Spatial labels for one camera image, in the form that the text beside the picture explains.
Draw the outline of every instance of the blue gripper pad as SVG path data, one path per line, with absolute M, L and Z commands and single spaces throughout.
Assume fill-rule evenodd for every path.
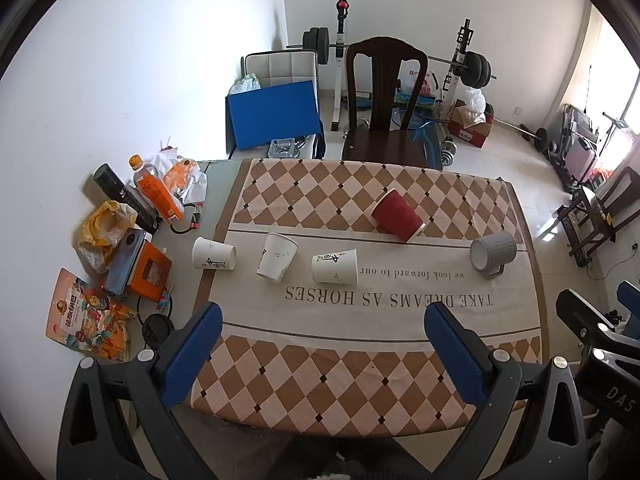
M 482 368 L 434 304 L 424 311 L 424 333 L 465 402 L 484 406 L 488 394 Z
M 640 290 L 629 282 L 622 282 L 618 285 L 616 297 L 632 314 L 626 323 L 623 335 L 633 339 L 640 338 Z
M 640 290 L 629 282 L 622 282 L 618 285 L 616 297 L 629 312 L 640 319 Z
M 222 311 L 217 304 L 210 303 L 164 372 L 161 399 L 166 407 L 185 399 L 221 332 Z

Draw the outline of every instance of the cup with calligraphy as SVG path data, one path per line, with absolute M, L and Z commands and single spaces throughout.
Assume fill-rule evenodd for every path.
M 200 237 L 193 244 L 191 259 L 196 269 L 234 270 L 236 248 Z
M 267 234 L 256 274 L 280 283 L 297 250 L 298 244 L 291 238 L 278 233 Z
M 476 238 L 471 242 L 471 264 L 488 278 L 499 276 L 516 257 L 516 240 L 507 231 Z
M 311 277 L 316 283 L 358 284 L 356 249 L 318 254 L 311 259 Z
M 371 216 L 403 242 L 419 236 L 426 226 L 395 189 L 390 189 L 378 200 Z

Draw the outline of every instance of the yellow plastic bag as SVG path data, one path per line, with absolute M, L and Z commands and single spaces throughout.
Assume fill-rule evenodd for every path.
M 78 251 L 93 270 L 99 274 L 109 270 L 113 250 L 136 218 L 138 213 L 129 205 L 107 200 L 84 221 Z

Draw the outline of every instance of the red box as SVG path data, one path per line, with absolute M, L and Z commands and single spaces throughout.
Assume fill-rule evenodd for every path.
M 468 128 L 463 128 L 462 118 L 460 117 L 460 110 L 458 110 L 458 108 L 464 105 L 464 101 L 461 101 L 460 99 L 456 100 L 456 107 L 454 108 L 450 118 L 452 122 L 447 125 L 449 133 L 470 142 L 478 148 L 482 148 L 484 141 L 491 132 L 491 125 L 494 122 L 494 117 L 491 114 L 485 113 L 484 123 L 474 124 Z

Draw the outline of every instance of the mug handle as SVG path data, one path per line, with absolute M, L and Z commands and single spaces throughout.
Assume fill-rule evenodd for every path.
M 500 276 L 503 272 L 504 272 L 504 265 L 501 265 L 500 267 L 498 267 L 498 270 L 496 272 L 494 272 L 493 274 L 488 274 L 487 277 L 495 278 L 496 276 Z

